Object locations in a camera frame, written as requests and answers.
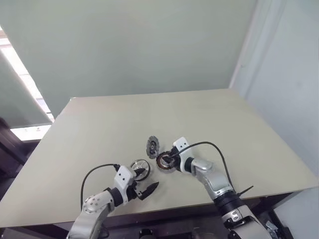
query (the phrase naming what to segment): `black cable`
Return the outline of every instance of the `black cable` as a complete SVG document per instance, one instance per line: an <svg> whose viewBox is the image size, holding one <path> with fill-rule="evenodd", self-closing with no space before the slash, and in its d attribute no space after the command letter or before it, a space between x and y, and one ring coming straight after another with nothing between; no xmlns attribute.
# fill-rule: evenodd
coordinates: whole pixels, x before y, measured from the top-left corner
<svg viewBox="0 0 319 239"><path fill-rule="evenodd" d="M98 169L98 168L102 168L105 166L114 166L115 169L117 169L117 167L119 166L118 164L114 164L114 163L108 163L108 164L102 164L100 166L97 166L95 168L92 168L84 177L83 181L82 181L82 185L81 185L81 210L82 210L82 206L83 206L83 189L84 189L84 184L85 184L85 180L87 179L87 177L90 175L90 173L92 173L94 170Z"/></svg>
<svg viewBox="0 0 319 239"><path fill-rule="evenodd" d="M247 191L249 191L250 189L252 189L254 186L250 186L249 188L246 188L244 191L237 193L238 197L240 197L242 194L246 193Z"/></svg>
<svg viewBox="0 0 319 239"><path fill-rule="evenodd" d="M228 181L229 181L230 185L233 187L233 183L232 183L232 181L231 181L231 179L230 179L230 176L229 176L229 173L228 173L228 169L227 169L226 160L225 160L225 158L224 158L224 155L222 154L222 152L220 151L220 149L219 149L214 143L212 143L212 142L203 141L203 142L198 142L198 143L191 144L191 145L189 145L189 146L183 148L180 152L175 153L175 154L173 154L173 155L171 155L171 156L167 156L167 158L174 158L174 157L178 156L180 153L184 152L185 150L188 150L189 148L192 148L192 147L197 146L197 145L200 145L200 144L209 144L209 145L214 146L214 147L217 149L217 151L219 152L220 157L221 157L221 159L222 159L222 161L223 161L223 164L224 164L224 168L225 168L225 171L226 171L226 175L227 175Z"/></svg>

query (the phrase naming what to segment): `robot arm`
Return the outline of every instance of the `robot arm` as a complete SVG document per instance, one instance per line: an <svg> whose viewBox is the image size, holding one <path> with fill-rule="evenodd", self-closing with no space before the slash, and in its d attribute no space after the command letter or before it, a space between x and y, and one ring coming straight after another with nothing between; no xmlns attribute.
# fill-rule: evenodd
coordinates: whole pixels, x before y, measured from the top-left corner
<svg viewBox="0 0 319 239"><path fill-rule="evenodd" d="M133 171L121 166L114 178L112 189L108 188L85 200L81 214L75 220L67 239L97 239L103 221L117 206L125 205L136 197L140 200L148 197L159 183L153 183L146 188L141 187L134 178L142 172L140 169Z"/></svg>
<svg viewBox="0 0 319 239"><path fill-rule="evenodd" d="M173 143L173 154L188 147L184 137ZM230 230L229 239L271 239L267 230L239 198L226 176L211 161L194 158L191 149L174 159L175 167L182 173L192 174L205 187L214 201L223 223Z"/></svg>

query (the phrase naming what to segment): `beige tabletop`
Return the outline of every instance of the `beige tabletop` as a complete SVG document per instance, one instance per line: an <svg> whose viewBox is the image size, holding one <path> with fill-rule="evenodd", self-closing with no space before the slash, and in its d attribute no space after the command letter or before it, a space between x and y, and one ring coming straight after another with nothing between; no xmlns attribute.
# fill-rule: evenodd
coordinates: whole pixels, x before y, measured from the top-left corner
<svg viewBox="0 0 319 239"><path fill-rule="evenodd" d="M129 166L147 159L158 188L115 215L210 203L204 187L190 175L165 174L145 148L155 135L161 150L184 136L189 143L211 141L226 157L237 191L253 198L300 191L318 185L316 177L285 142L231 90L210 90L72 99L35 149L0 202L0 227L61 223L80 213L85 174L105 163ZM195 156L223 170L216 150L193 148ZM101 168L87 180L84 197L113 186L115 171Z"/></svg>

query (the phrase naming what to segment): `metal ring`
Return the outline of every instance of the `metal ring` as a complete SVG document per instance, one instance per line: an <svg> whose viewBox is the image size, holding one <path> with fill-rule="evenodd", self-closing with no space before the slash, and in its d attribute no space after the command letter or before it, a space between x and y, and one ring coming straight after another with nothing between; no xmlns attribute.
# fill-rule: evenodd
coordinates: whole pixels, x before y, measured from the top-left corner
<svg viewBox="0 0 319 239"><path fill-rule="evenodd" d="M149 164L145 159L135 160L133 163L131 163L131 168L132 168L132 166L133 166L135 163L140 162L140 161L145 161L145 162L147 163L148 167L149 167L149 170L148 170L147 174L146 174L143 178L141 178L141 179L134 179L134 180L137 181L137 182L141 182L141 181L145 180L145 179L150 175L150 172L151 172L151 166L150 166L150 164Z"/></svg>

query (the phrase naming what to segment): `gear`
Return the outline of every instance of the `gear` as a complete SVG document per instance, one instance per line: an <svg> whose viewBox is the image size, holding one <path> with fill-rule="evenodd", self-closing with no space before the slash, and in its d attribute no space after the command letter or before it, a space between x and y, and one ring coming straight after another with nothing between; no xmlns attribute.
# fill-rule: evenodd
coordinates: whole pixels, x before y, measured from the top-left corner
<svg viewBox="0 0 319 239"><path fill-rule="evenodd" d="M170 170L172 168L174 168L174 160L172 162L167 162L163 159L163 156L168 156L170 154L170 151L165 151L160 153L157 157L156 157L156 164L159 168L163 169L163 170Z"/></svg>
<svg viewBox="0 0 319 239"><path fill-rule="evenodd" d="M146 144L146 154L150 159L155 159L159 154L160 143L158 138L151 136Z"/></svg>

